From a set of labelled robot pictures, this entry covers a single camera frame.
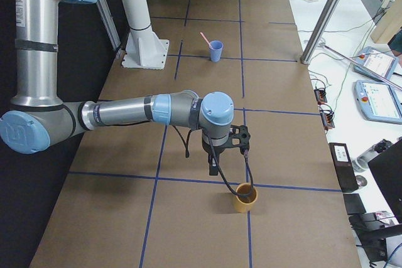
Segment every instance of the white table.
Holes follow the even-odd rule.
[[[307,40],[311,36],[311,33],[304,31],[312,31],[314,29],[325,2],[326,0],[318,0],[316,2],[290,0],[303,49],[306,47]],[[325,43],[329,47],[349,57],[354,56],[356,51],[361,50],[365,46],[373,46],[381,51],[389,50],[388,45],[375,44],[370,37],[368,37],[367,41],[364,43],[365,34],[374,25],[371,21],[371,16],[366,11],[361,0],[340,0],[325,30],[344,31],[358,26],[361,27],[348,32],[324,33],[323,39],[325,39]],[[396,142],[397,138],[402,136],[402,125],[372,122],[363,118],[357,107],[357,102],[354,99],[352,86],[356,80],[368,80],[368,78],[354,72],[353,68],[349,69],[342,93],[335,108],[335,100],[340,92],[341,83],[345,77],[349,63],[345,60],[334,60],[327,55],[318,55],[319,53],[326,53],[334,57],[337,56],[328,50],[317,48],[308,67],[310,71],[325,75],[331,84],[331,86],[327,88],[327,100],[328,104],[335,110],[335,129],[328,131],[328,142],[346,143],[352,158],[358,157],[366,149],[382,139]],[[401,71],[402,68],[398,66],[396,72],[401,73]],[[325,82],[323,77],[319,75],[317,77]],[[398,78],[395,75],[392,76],[391,80],[398,85],[402,84],[402,78]],[[397,92],[397,94],[399,99],[402,100],[402,94],[399,92]],[[387,210],[391,212],[370,171],[365,171],[361,173],[361,175],[363,175],[369,183],[365,188],[358,191],[366,207],[366,211],[375,212],[378,210]],[[369,267],[369,262],[363,249],[358,249],[358,251],[362,267]]]

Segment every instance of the blue cup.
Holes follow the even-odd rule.
[[[209,53],[211,56],[211,61],[218,62],[220,60],[220,55],[222,54],[223,48],[224,44],[218,40],[210,42]]]

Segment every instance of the table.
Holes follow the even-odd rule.
[[[200,131],[188,159],[171,127],[88,132],[31,268],[359,267],[308,70],[296,60],[302,49],[289,0],[148,7],[154,31],[170,39],[165,69],[116,61],[101,99],[185,88],[229,94],[233,123],[251,133],[259,200],[251,213],[234,212],[225,185],[208,175]],[[224,42],[219,63],[200,31]],[[220,163],[233,186],[247,181],[238,150]]]
[[[290,0],[302,47],[305,47],[305,42],[311,35],[311,33],[304,31],[314,29],[325,2],[326,0],[318,0],[312,3],[308,3],[304,0]],[[373,46],[381,51],[389,50],[387,45],[373,43],[370,37],[368,37],[365,43],[362,42],[365,40],[363,37],[367,31],[374,25],[370,20],[371,17],[361,0],[340,0],[326,31],[343,31],[358,26],[361,27],[347,32],[324,33],[323,39],[325,39],[329,47],[345,56],[355,55],[355,52],[359,51],[364,46]],[[319,55],[319,53],[326,53],[330,56],[335,55],[322,48],[317,48],[311,60],[311,64],[308,67],[310,71],[321,73],[328,78],[331,86],[327,89],[327,99],[329,105],[334,109],[336,98],[349,64],[345,61],[334,60],[324,54]],[[364,79],[367,78],[353,72],[352,69],[349,70],[342,93],[337,101],[334,120],[335,129],[329,130],[327,134],[328,142],[346,143],[352,158],[358,157],[366,149],[383,138],[396,142],[397,138],[399,138],[402,133],[401,125],[371,122],[363,119],[352,93],[352,85],[356,80]],[[402,79],[397,76],[392,76],[391,80],[398,85],[402,83]],[[402,94],[400,92],[397,92],[397,94],[399,99],[402,99]],[[365,171],[361,173],[361,175],[369,182],[367,187],[358,191],[367,212],[375,212],[378,210],[391,212],[370,171]],[[361,256],[362,266],[368,267],[367,257],[365,253],[361,251],[362,250],[359,250],[359,255]]]

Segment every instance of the pink straw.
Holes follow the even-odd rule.
[[[201,36],[204,38],[205,42],[208,43],[209,48],[212,48],[211,43],[208,41],[207,37],[205,37],[204,33],[203,33],[203,32],[200,32],[200,34],[201,34]]]

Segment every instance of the brown cardboard surface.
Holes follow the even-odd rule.
[[[153,186],[69,175],[30,268],[136,267]]]
[[[191,0],[192,19],[239,20],[239,0]]]
[[[289,0],[240,0],[241,19],[256,24],[295,23]]]
[[[131,99],[146,95],[176,92],[177,57],[168,56],[163,70],[124,68],[115,62],[100,93],[101,100]]]
[[[339,189],[320,116],[246,112],[256,183]]]
[[[188,0],[147,0],[151,17],[185,18]]]
[[[248,109],[317,113],[306,65],[297,62],[245,61]]]
[[[180,43],[183,39],[184,20],[151,18],[152,30],[157,33],[159,39],[170,41],[169,55],[178,55]]]
[[[235,17],[238,2],[224,11],[208,1],[223,0],[191,0],[189,13]],[[258,14],[293,20],[288,1],[242,0],[241,25],[163,19],[185,18],[189,0],[148,4],[151,16],[162,17],[152,19],[156,34],[171,39],[165,69],[116,61],[100,99],[227,92],[233,123],[245,120],[251,133],[256,206],[250,215],[234,212],[221,178],[208,176],[200,131],[185,159],[171,127],[98,129],[82,140],[32,268],[360,267],[308,72],[295,63],[302,53],[296,26],[259,23]],[[219,63],[209,61],[200,31],[224,42]],[[245,181],[238,149],[225,150],[220,163],[229,181]]]
[[[302,46],[294,24],[254,24],[242,26],[243,57],[297,61]]]
[[[258,188],[253,267],[361,267],[342,194]]]
[[[238,22],[189,20],[184,31],[182,55],[209,57],[209,48],[200,32],[210,40],[224,44],[222,58],[240,58],[240,29]]]
[[[224,185],[159,181],[144,268],[248,267],[247,216]]]
[[[175,87],[177,91],[191,89],[200,97],[222,91],[231,96],[236,108],[241,108],[241,61],[221,59],[214,63],[209,58],[181,57]]]
[[[141,124],[88,132],[70,170],[155,176],[164,130],[164,125]]]

